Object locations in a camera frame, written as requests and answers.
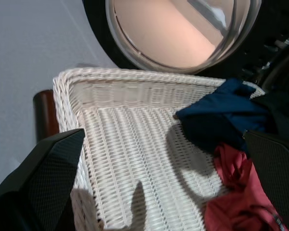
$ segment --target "white wicker basket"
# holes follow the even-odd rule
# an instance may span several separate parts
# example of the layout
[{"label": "white wicker basket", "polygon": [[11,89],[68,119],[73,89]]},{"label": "white wicker basket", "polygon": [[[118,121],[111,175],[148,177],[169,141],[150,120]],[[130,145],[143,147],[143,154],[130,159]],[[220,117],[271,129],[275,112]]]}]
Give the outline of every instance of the white wicker basket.
[{"label": "white wicker basket", "polygon": [[105,230],[205,230],[205,203],[227,189],[172,116],[222,83],[102,68],[54,79],[60,131],[86,132],[71,193],[78,231],[100,229],[98,219]]}]

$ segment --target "blue clothing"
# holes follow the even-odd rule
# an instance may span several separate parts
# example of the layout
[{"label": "blue clothing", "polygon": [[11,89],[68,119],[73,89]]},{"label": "blue clothing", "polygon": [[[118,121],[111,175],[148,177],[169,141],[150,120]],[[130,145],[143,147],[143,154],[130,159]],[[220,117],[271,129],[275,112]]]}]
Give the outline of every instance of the blue clothing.
[{"label": "blue clothing", "polygon": [[219,142],[247,151],[245,130],[266,131],[270,118],[262,106],[250,101],[256,91],[238,79],[229,79],[214,93],[176,112],[185,136],[196,146],[214,152]]}]

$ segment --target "laundry basket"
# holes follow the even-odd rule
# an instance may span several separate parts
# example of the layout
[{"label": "laundry basket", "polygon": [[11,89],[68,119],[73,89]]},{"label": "laundry basket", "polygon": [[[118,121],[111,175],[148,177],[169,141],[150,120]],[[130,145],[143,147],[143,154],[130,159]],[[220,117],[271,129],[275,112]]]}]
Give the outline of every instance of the laundry basket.
[{"label": "laundry basket", "polygon": [[173,115],[223,82],[102,68],[54,79],[60,131],[86,133],[71,192],[78,231],[205,230],[206,202],[227,189]]}]

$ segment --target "garment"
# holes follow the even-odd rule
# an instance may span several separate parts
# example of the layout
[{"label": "garment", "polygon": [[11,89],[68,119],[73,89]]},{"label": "garment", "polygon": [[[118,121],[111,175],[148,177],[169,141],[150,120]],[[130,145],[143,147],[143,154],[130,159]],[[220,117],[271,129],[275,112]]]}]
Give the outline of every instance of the garment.
[{"label": "garment", "polygon": [[269,92],[263,96],[252,99],[252,102],[263,106],[272,115],[277,134],[289,140],[289,94],[281,91]]},{"label": "garment", "polygon": [[227,195],[207,203],[208,231],[280,231],[279,216],[265,195],[252,161],[242,151],[221,143],[214,164],[222,182],[231,188]]},{"label": "garment", "polygon": [[185,136],[196,146],[213,153],[219,142],[247,151],[245,130],[266,131],[270,114],[250,101],[253,87],[229,79],[214,93],[176,112]]}]

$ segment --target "black cloth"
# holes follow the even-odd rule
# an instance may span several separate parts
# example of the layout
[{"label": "black cloth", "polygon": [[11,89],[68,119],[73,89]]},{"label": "black cloth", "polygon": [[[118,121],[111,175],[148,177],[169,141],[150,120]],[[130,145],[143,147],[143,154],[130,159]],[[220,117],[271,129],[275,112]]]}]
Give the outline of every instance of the black cloth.
[{"label": "black cloth", "polygon": [[270,123],[271,130],[277,129],[276,133],[289,140],[289,94],[275,91],[251,100],[265,107],[272,115],[274,122]]}]

